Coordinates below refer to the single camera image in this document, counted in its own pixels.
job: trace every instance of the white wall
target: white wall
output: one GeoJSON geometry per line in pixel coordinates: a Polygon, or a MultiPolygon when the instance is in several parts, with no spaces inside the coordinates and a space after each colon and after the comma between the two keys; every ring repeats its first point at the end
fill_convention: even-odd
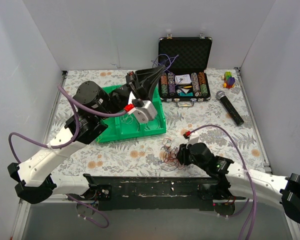
{"type": "MultiPolygon", "coordinates": [[[[61,71],[22,0],[0,0],[0,240],[11,236],[19,199],[7,166],[8,134],[43,140],[61,71]]],[[[37,147],[14,139],[24,160],[37,147]]]]}
{"type": "Polygon", "coordinates": [[[276,0],[242,65],[271,168],[300,174],[300,0],[276,0]]]}
{"type": "Polygon", "coordinates": [[[167,32],[205,33],[209,67],[241,66],[275,0],[23,0],[62,70],[151,66],[167,32]]]}

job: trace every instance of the tangled wire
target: tangled wire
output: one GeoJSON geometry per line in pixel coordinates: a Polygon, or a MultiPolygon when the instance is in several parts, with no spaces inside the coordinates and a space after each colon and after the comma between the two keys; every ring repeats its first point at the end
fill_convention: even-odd
{"type": "Polygon", "coordinates": [[[181,165],[179,160],[177,159],[177,154],[179,152],[179,148],[176,146],[171,147],[172,139],[165,137],[162,141],[162,144],[163,144],[163,146],[161,147],[161,151],[164,151],[164,152],[162,155],[162,159],[160,159],[161,161],[159,162],[159,163],[161,163],[160,168],[166,172],[172,172],[176,169],[179,169],[179,170],[183,169],[185,166],[181,165]],[[162,164],[170,165],[174,168],[171,169],[170,167],[168,167],[169,169],[164,169],[162,167],[162,164]]]}

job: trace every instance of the case handle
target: case handle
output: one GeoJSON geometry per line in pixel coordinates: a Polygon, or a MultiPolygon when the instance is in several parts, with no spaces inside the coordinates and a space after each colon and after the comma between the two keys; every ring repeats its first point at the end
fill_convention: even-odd
{"type": "Polygon", "coordinates": [[[182,104],[180,104],[180,101],[175,102],[178,108],[192,108],[195,105],[195,101],[191,100],[191,104],[187,104],[186,101],[184,101],[182,104]]]}

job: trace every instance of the colorful toy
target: colorful toy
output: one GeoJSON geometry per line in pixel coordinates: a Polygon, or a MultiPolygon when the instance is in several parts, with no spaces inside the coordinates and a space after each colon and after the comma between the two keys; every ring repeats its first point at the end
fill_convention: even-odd
{"type": "Polygon", "coordinates": [[[235,86],[235,81],[236,80],[232,76],[231,72],[226,71],[221,78],[222,78],[222,80],[224,80],[224,84],[223,84],[224,88],[230,89],[230,88],[233,88],[235,86]]]}

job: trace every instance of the case lid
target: case lid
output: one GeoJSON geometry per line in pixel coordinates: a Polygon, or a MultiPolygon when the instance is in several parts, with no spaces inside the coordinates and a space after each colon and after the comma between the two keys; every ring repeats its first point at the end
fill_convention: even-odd
{"type": "MultiPolygon", "coordinates": [[[[170,71],[186,71],[189,69],[206,69],[212,45],[211,37],[172,37],[159,39],[159,55],[167,54],[169,57],[179,55],[170,71]]],[[[158,62],[163,63],[167,57],[159,56],[158,62]]]]}

